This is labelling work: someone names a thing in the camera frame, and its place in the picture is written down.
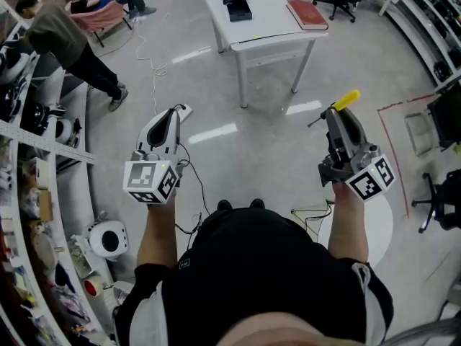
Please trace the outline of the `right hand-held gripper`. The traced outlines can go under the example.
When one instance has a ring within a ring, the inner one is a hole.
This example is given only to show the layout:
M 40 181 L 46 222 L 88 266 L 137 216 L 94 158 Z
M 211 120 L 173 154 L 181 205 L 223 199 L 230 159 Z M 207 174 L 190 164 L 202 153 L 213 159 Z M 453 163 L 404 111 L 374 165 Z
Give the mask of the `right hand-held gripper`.
M 321 184 L 342 182 L 363 202 L 388 191 L 395 173 L 380 147 L 367 140 L 352 111 L 328 107 L 320 119 L 328 127 L 328 155 L 318 165 Z

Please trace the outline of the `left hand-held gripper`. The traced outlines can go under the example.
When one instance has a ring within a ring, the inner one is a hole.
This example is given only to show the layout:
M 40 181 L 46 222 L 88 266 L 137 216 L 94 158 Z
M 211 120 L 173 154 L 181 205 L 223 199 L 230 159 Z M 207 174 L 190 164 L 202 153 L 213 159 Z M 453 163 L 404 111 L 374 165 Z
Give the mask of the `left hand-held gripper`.
M 141 129 L 131 160 L 125 162 L 122 185 L 134 200 L 163 205 L 179 187 L 183 169 L 177 152 L 180 125 L 178 111 L 170 108 Z

